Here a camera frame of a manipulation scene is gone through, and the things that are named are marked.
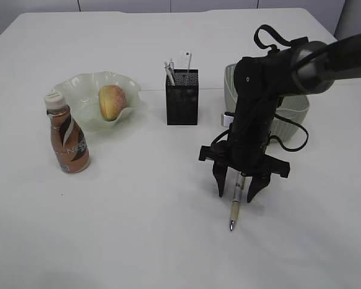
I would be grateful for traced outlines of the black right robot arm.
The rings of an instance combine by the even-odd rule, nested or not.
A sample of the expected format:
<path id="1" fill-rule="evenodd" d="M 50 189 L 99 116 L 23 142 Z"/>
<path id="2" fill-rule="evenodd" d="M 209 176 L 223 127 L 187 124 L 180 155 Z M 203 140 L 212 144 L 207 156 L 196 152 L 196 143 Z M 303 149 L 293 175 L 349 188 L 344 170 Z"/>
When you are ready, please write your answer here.
<path id="1" fill-rule="evenodd" d="M 268 51 L 264 57 L 243 57 L 235 66 L 237 93 L 233 120 L 209 146 L 202 146 L 199 160 L 212 160 L 212 173 L 223 194 L 228 168 L 251 177 L 247 200 L 267 187 L 271 175 L 287 178 L 290 165 L 267 155 L 273 139 L 271 125 L 277 109 L 288 96 L 327 91 L 336 80 L 361 78 L 361 34 L 325 44 L 301 37 L 285 40 L 274 28 L 262 25 L 272 45 L 255 43 Z"/>

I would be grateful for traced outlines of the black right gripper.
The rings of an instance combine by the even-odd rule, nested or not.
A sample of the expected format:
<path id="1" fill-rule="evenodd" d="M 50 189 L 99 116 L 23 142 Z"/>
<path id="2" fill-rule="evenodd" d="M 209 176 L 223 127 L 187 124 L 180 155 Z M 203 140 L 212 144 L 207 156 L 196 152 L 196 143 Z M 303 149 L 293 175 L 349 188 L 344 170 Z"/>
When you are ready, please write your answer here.
<path id="1" fill-rule="evenodd" d="M 266 154 L 271 124 L 279 101 L 237 100 L 234 119 L 227 140 L 200 148 L 199 160 L 212 160 L 212 174 L 216 180 L 219 197 L 223 197 L 228 167 L 251 176 L 247 203 L 271 180 L 271 174 L 286 178 L 290 172 L 288 162 Z"/>

